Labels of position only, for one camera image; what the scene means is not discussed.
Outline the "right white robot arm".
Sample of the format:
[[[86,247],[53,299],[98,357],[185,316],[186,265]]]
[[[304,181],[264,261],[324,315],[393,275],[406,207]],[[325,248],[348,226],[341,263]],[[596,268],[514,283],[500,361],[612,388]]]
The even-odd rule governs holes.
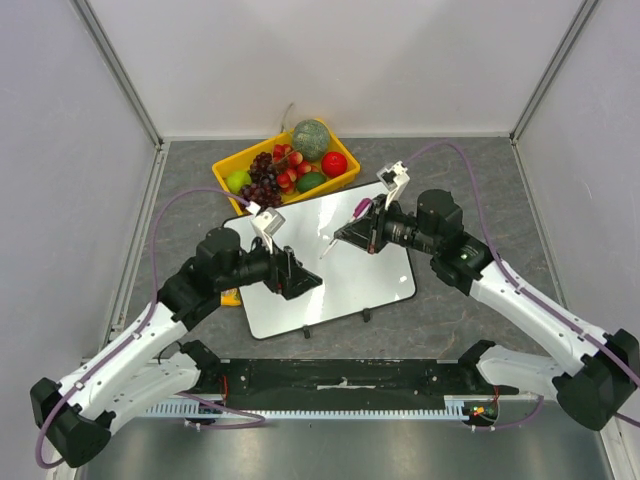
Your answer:
[[[463,211],[444,190],[422,192],[413,213],[381,194],[334,233],[337,241],[377,254],[393,244],[430,256],[444,284],[484,304],[521,329],[546,356],[518,354],[492,342],[458,368],[467,392],[491,384],[556,401],[583,427],[599,431],[639,387],[639,341],[593,325],[519,276],[487,244],[465,232]]]

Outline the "white whiteboard black frame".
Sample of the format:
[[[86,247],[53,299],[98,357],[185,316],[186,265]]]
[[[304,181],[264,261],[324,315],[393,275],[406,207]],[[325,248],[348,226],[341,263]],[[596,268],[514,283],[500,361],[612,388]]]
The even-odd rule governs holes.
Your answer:
[[[293,248],[303,266],[323,284],[287,301],[263,284],[239,289],[251,335],[259,340],[311,327],[365,309],[413,297],[416,283],[408,252],[388,245],[376,255],[338,242],[327,254],[333,233],[351,217],[358,202],[385,191],[378,182],[282,206],[284,225],[274,242]]]

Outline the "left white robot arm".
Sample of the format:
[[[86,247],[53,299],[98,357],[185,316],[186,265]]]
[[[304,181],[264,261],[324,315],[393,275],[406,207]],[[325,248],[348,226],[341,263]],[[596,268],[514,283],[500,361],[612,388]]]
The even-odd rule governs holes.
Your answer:
[[[219,382],[219,359],[199,341],[186,343],[172,360],[143,368],[221,305],[225,290],[261,283],[292,300],[322,285],[292,248],[256,238],[250,251],[239,234],[226,227],[210,230],[196,253],[153,294],[140,316],[93,359],[54,381],[38,380],[30,389],[39,429],[36,462],[49,442],[72,468],[92,460],[131,417],[162,399],[193,388],[208,393]]]

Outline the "white marker with pink cap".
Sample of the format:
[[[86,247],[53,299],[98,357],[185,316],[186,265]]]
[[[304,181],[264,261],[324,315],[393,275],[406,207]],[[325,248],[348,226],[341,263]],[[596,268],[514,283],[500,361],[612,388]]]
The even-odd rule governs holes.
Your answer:
[[[346,223],[340,227],[338,230],[334,232],[332,240],[329,242],[328,246],[324,249],[324,251],[320,254],[319,259],[322,260],[325,258],[331,249],[337,244],[339,240],[342,239],[343,233],[346,231],[347,227],[358,220],[370,207],[372,204],[371,198],[362,199],[358,205],[355,207],[351,217],[346,221]]]

